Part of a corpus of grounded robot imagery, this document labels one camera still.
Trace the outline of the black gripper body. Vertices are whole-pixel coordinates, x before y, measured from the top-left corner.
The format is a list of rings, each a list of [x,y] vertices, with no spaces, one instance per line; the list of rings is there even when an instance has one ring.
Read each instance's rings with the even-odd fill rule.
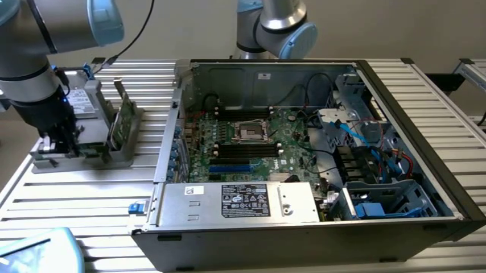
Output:
[[[12,101],[24,122],[36,128],[38,136],[64,137],[76,131],[76,118],[61,86],[37,102]]]

